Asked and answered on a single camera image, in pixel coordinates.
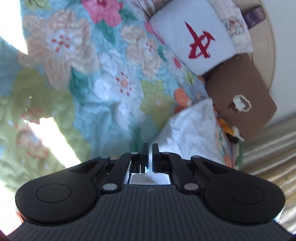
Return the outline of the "white fleece garment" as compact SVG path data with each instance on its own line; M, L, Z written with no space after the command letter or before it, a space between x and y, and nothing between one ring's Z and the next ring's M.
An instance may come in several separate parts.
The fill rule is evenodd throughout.
M216 138L216 119L211 98L172 116L152 141L161 152L176 153L182 159L200 156L224 164Z

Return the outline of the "green patterned blanket edge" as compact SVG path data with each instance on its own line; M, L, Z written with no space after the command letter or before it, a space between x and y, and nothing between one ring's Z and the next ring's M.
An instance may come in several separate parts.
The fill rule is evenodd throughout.
M237 145L238 145L238 155L235 160L235 166L237 170L241 170L243 165L244 143L242 141L238 141Z

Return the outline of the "orange white plush toy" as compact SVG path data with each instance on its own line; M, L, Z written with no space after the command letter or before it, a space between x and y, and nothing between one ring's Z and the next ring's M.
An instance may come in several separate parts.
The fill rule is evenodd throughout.
M239 141L245 141L245 139L241 136L239 129L236 126L230 125L223 118L218 118L217 120L230 143L237 144Z

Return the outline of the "gold satin curtain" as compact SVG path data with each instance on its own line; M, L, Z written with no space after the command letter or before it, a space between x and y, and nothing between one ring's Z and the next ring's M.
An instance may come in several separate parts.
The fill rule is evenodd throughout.
M263 128L244 144L242 171L281 188L285 207L279 223L295 234L295 115Z

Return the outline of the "brown cushion sheep patch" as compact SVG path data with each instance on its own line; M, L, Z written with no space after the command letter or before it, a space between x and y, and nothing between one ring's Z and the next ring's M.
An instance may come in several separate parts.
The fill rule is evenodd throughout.
M276 104L247 54L220 64L206 84L222 118L251 140L273 117Z

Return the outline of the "floral quilted bedspread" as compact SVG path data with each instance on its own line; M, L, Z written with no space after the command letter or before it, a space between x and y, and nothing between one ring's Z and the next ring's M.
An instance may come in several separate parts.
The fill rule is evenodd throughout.
M156 139L208 98L128 1L1 1L1 182Z

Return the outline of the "white pillow red symbol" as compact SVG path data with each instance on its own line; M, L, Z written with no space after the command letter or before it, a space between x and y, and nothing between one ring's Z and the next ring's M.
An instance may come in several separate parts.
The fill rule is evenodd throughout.
M235 54L229 33L208 1L171 1L149 23L195 75L203 75Z

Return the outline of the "beige bed headboard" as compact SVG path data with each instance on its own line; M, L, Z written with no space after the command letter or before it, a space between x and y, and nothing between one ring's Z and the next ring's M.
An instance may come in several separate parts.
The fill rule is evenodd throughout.
M276 69L276 42L267 9L263 1L237 0L234 3L240 8L242 14L258 6L262 7L265 20L249 30L253 45L253 53L249 54L249 56L264 81L266 88L270 89Z

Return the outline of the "pink patterned white pillow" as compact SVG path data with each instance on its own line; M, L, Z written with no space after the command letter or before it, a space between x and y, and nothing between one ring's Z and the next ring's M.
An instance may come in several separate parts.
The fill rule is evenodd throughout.
M241 14L240 8L232 0L209 0L212 8L222 21L232 43L236 54L252 53L253 46L248 26Z

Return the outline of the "purple box on headboard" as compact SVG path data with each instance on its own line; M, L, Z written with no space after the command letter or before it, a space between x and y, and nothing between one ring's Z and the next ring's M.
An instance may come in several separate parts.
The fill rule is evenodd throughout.
M242 16L246 22L248 29L255 27L266 19L266 15L262 6L256 6L248 12L245 12Z

